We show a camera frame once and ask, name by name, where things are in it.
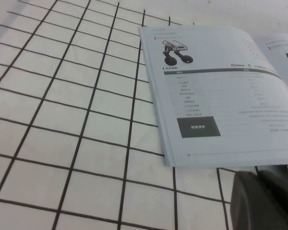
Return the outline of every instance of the open booklet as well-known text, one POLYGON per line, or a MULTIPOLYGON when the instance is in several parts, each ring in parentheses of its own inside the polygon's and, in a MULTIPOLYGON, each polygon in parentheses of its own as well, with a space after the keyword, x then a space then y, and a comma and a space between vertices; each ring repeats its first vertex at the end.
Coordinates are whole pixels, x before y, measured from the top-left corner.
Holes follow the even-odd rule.
POLYGON ((167 165, 288 164, 288 34, 140 28, 167 165))

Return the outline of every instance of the instruction manual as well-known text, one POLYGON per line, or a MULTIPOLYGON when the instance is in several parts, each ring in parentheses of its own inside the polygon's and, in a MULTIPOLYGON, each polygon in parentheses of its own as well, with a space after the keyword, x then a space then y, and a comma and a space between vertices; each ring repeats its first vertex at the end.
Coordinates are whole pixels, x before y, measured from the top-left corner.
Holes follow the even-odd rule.
POLYGON ((288 164, 288 34, 140 28, 167 165, 288 164))

